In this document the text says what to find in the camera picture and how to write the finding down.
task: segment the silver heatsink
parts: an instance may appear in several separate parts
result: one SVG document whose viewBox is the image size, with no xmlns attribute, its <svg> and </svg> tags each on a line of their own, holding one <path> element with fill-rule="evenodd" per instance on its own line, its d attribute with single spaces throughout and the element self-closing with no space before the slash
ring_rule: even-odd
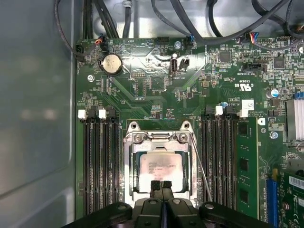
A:
<svg viewBox="0 0 304 228">
<path fill-rule="evenodd" d="M 304 140 L 304 100 L 286 101 L 289 140 Z"/>
</svg>

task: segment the cable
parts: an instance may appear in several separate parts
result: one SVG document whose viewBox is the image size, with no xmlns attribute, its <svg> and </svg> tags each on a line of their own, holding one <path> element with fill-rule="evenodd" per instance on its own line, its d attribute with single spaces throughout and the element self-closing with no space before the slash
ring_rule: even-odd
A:
<svg viewBox="0 0 304 228">
<path fill-rule="evenodd" d="M 99 5 L 100 5 L 100 8 L 102 9 L 102 11 L 104 13 L 104 16 L 105 16 L 106 20 L 109 23 L 109 26 L 110 26 L 112 34 L 113 34 L 113 38 L 119 38 L 119 35 L 117 33 L 114 21 L 113 21 L 113 19 L 111 17 L 110 12 L 108 11 L 108 8 L 105 5 L 104 0 L 99 0 Z"/>
<path fill-rule="evenodd" d="M 195 29 L 192 22 L 190 21 L 188 15 L 185 12 L 185 9 L 181 5 L 181 2 L 179 0 L 170 0 L 175 12 L 177 13 L 178 17 L 184 24 L 184 26 L 190 31 L 190 33 L 195 37 L 198 43 L 202 45 L 218 45 L 225 43 L 229 40 L 236 39 L 245 33 L 248 33 L 261 24 L 263 24 L 270 16 L 272 16 L 274 13 L 276 13 L 280 8 L 282 8 L 289 0 L 281 0 L 278 4 L 276 4 L 266 15 L 262 16 L 259 20 L 257 20 L 255 23 L 249 25 L 248 27 L 244 28 L 243 30 L 236 32 L 234 34 L 231 34 L 226 37 L 222 38 L 203 38 L 199 34 L 199 32 Z"/>
<path fill-rule="evenodd" d="M 290 0 L 289 4 L 288 4 L 288 7 L 287 7 L 287 12 L 286 12 L 286 26 L 287 26 L 287 29 L 288 29 L 288 32 L 291 36 L 295 37 L 295 38 L 300 38 L 300 39 L 303 39 L 304 38 L 304 34 L 298 34 L 298 33 L 295 33 L 293 32 L 291 29 L 290 29 L 290 26 L 289 26 L 289 20 L 290 20 L 290 15 L 291 15 L 291 9 L 292 9 L 292 6 L 293 6 L 293 2 L 294 0 Z"/>
<path fill-rule="evenodd" d="M 171 28 L 179 31 L 180 33 L 184 34 L 185 36 L 190 36 L 190 33 L 182 30 L 181 28 L 177 27 L 176 25 L 174 25 L 171 21 L 169 21 L 168 19 L 165 18 L 164 15 L 162 15 L 159 10 L 156 8 L 156 1 L 155 0 L 151 0 L 151 4 L 152 4 L 152 8 L 153 11 L 155 13 L 155 15 L 166 25 L 169 25 Z"/>
<path fill-rule="evenodd" d="M 285 47 L 277 47 L 277 48 L 276 47 L 270 47 L 270 48 L 269 47 L 265 47 L 265 46 L 263 46 L 263 45 L 261 45 L 259 43 L 256 43 L 256 42 L 254 43 L 254 45 L 257 46 L 257 47 L 259 47 L 259 48 L 263 48 L 265 50 L 268 50 L 268 51 L 283 51 L 283 50 L 287 50 L 287 49 L 293 48 L 293 47 L 297 46 L 301 42 L 302 42 L 302 40 L 299 39 L 296 42 L 294 42 L 293 44 L 290 44 L 290 45 L 285 46 Z"/>
<path fill-rule="evenodd" d="M 58 32 L 60 34 L 61 39 L 63 40 L 65 46 L 75 55 L 78 57 L 85 57 L 88 54 L 90 54 L 96 47 L 96 44 L 93 44 L 85 53 L 79 53 L 76 50 L 74 50 L 71 45 L 69 44 L 63 30 L 61 27 L 61 23 L 60 23 L 60 19 L 59 19 L 59 10 L 58 10 L 58 6 L 61 0 L 55 0 L 55 5 L 54 5 L 54 16 L 55 16 L 55 20 L 56 20 L 56 25 L 57 25 L 57 29 Z"/>
<path fill-rule="evenodd" d="M 214 5 L 218 2 L 218 0 L 208 0 L 207 1 L 207 7 L 208 7 L 208 20 L 211 27 L 211 30 L 213 31 L 214 35 L 216 37 L 223 37 L 222 34 L 219 32 L 215 22 L 214 22 L 214 16 L 213 16 L 213 10 Z"/>
<path fill-rule="evenodd" d="M 255 9 L 255 11 L 260 15 L 260 16 L 264 16 L 265 14 L 268 13 L 268 10 L 266 10 L 259 2 L 258 0 L 251 0 L 251 4 L 253 6 L 253 8 Z M 277 16 L 276 14 L 272 15 L 269 17 L 269 20 L 274 21 L 275 23 L 279 24 L 282 27 L 282 30 L 284 31 L 284 34 L 286 36 L 289 35 L 288 33 L 288 29 L 286 27 L 286 21 L 284 21 L 284 19 L 282 19 L 281 17 Z"/>
<path fill-rule="evenodd" d="M 109 25 L 107 19 L 105 18 L 104 12 L 102 11 L 101 6 L 100 6 L 98 0 L 94 0 L 94 4 L 96 6 L 96 9 L 98 11 L 99 17 L 101 19 L 101 23 L 104 26 L 104 29 L 105 29 L 105 32 L 106 32 L 107 36 L 109 38 L 114 38 L 114 36 L 112 34 L 112 30 L 110 28 L 110 25 Z"/>
<path fill-rule="evenodd" d="M 125 8 L 123 38 L 129 38 L 131 26 L 131 7 Z"/>
</svg>

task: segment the gray case wall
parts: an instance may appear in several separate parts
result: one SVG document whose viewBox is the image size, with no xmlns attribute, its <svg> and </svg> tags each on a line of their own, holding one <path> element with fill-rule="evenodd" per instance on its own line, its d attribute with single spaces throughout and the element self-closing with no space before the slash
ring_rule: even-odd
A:
<svg viewBox="0 0 304 228">
<path fill-rule="evenodd" d="M 105 0 L 118 31 L 124 26 L 119 0 Z M 212 36 L 207 0 L 183 5 L 201 35 Z M 266 8 L 279 0 L 260 0 Z M 160 11 L 184 27 L 168 0 Z M 0 227 L 60 227 L 74 220 L 74 80 L 75 65 L 53 17 L 54 0 L 0 1 Z M 81 0 L 62 0 L 60 17 L 66 37 L 80 38 Z M 303 16 L 303 1 L 295 14 Z M 279 11 L 285 17 L 284 9 Z M 223 35 L 259 18 L 251 0 L 219 0 L 215 21 Z M 94 29 L 103 31 L 94 11 Z M 280 27 L 267 21 L 256 31 L 274 35 Z M 153 13 L 149 0 L 133 1 L 130 37 L 180 36 Z"/>
</svg>

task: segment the motherboard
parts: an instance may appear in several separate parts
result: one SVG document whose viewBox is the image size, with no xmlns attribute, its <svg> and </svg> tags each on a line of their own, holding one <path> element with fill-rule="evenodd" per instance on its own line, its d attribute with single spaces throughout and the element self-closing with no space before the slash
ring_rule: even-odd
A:
<svg viewBox="0 0 304 228">
<path fill-rule="evenodd" d="M 279 48 L 292 38 L 258 42 Z M 301 227 L 303 167 L 288 164 L 304 158 L 303 48 L 100 42 L 77 61 L 76 219 L 117 201 L 134 206 L 163 180 L 195 207 L 211 200 L 209 189 L 214 202 L 274 227 Z"/>
</svg>

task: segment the cpu socket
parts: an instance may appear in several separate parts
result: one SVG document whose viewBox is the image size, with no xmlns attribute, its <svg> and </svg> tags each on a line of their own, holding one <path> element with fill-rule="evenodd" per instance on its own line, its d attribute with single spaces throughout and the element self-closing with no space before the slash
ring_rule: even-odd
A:
<svg viewBox="0 0 304 228">
<path fill-rule="evenodd" d="M 150 197 L 151 181 L 171 181 L 176 198 L 197 203 L 197 139 L 188 121 L 180 129 L 142 131 L 131 122 L 124 142 L 124 201 Z"/>
</svg>

